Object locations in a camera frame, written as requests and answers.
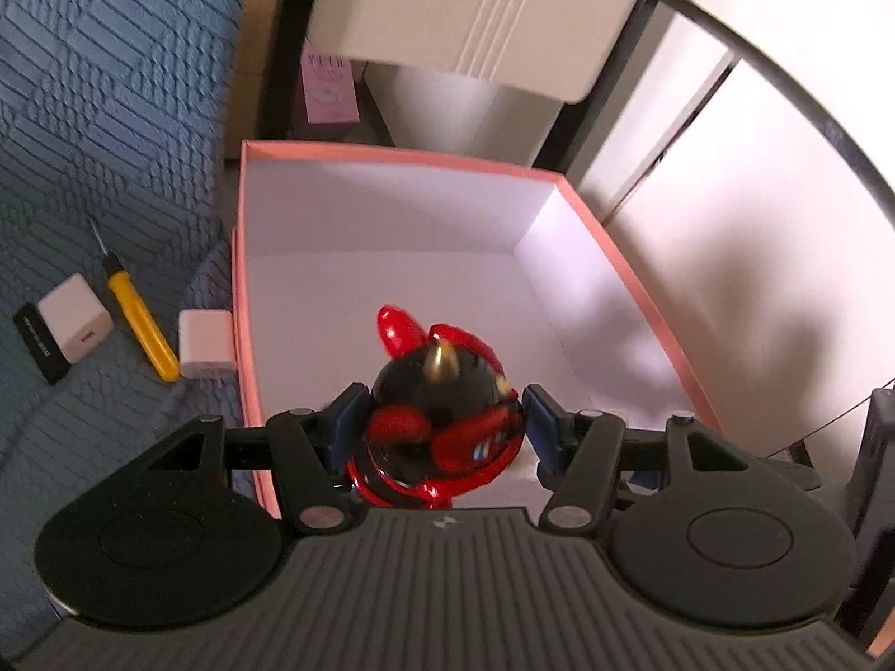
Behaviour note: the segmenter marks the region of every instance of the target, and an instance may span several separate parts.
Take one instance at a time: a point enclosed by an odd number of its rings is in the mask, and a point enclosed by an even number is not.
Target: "pink card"
[[[357,123],[361,120],[349,60],[319,53],[305,40],[302,82],[308,123]]]

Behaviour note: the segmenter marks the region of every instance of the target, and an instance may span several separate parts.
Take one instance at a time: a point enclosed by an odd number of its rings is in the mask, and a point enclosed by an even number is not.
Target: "pink box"
[[[376,314],[489,342],[518,388],[542,384],[570,410],[661,429],[670,412],[718,421],[668,324],[561,175],[444,154],[246,142],[234,233],[234,313],[249,426],[319,408],[387,358]],[[522,448],[455,506],[521,506],[548,493]],[[258,497],[277,514],[269,472]]]

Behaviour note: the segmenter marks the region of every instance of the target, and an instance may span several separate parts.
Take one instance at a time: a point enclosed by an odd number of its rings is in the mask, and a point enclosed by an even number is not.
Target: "red ear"
[[[431,436],[431,423],[411,406],[383,406],[373,412],[367,424],[367,443],[371,446],[422,443]]]
[[[433,341],[447,341],[459,348],[465,348],[467,351],[475,353],[479,358],[488,361],[491,367],[504,375],[502,364],[498,360],[494,349],[485,341],[476,338],[472,333],[453,327],[453,325],[437,324],[428,329],[428,337]]]
[[[428,343],[422,325],[413,319],[413,315],[394,305],[379,309],[376,327],[379,328],[379,340],[392,358],[401,358]]]

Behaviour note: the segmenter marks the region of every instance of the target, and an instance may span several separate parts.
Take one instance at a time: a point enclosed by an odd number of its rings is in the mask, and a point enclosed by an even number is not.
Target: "white power adapter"
[[[178,329],[181,376],[224,378],[236,372],[229,310],[181,310]]]
[[[112,315],[80,273],[55,287],[37,310],[69,363],[77,363],[112,332]]]

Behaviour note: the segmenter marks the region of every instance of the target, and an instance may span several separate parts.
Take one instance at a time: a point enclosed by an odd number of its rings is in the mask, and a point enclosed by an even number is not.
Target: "red figurine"
[[[388,305],[377,325],[392,360],[373,385],[373,414],[348,475],[374,506],[448,509],[516,458],[518,394],[471,333],[444,324],[427,333]]]

